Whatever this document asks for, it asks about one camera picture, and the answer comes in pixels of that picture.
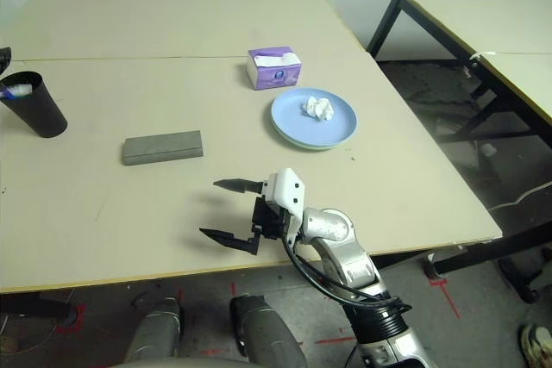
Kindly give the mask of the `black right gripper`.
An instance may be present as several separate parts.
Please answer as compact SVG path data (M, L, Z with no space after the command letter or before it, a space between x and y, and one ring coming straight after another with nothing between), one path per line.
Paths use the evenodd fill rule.
M216 187L233 192L251 192L261 194L267 187L267 182L255 182L243 178L227 178L213 183ZM253 236L237 239L232 233L210 228L200 228L199 231L216 243L243 252L256 255L259 249L260 237L270 240L284 239L290 224L290 213L278 206L269 204L264 197L257 197L252 215Z

